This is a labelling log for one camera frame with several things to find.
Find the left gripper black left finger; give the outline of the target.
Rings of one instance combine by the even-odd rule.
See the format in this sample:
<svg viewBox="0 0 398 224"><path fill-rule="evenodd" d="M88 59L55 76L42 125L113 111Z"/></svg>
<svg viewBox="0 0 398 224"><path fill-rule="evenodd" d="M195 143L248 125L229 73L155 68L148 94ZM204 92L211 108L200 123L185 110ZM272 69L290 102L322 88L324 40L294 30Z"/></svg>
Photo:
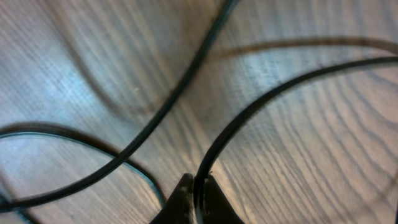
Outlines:
<svg viewBox="0 0 398 224"><path fill-rule="evenodd" d="M182 175L164 208L150 224L192 224L193 182L192 174Z"/></svg>

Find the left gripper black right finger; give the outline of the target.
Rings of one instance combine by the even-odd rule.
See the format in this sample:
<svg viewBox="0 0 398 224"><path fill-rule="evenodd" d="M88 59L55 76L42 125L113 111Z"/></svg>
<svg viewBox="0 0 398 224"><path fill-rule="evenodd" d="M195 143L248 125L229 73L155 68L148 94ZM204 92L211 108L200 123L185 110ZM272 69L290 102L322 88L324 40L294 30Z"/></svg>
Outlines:
<svg viewBox="0 0 398 224"><path fill-rule="evenodd" d="M201 216L206 224L244 224L212 175L205 180Z"/></svg>

